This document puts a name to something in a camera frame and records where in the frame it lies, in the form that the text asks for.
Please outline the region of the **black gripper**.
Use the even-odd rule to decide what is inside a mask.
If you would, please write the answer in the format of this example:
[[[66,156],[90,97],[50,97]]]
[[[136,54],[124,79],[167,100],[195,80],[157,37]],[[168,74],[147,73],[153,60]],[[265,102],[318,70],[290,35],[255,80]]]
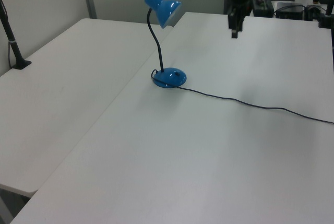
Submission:
[[[227,12],[231,37],[238,38],[238,32],[243,31],[243,21],[248,13],[250,0],[228,0]]]

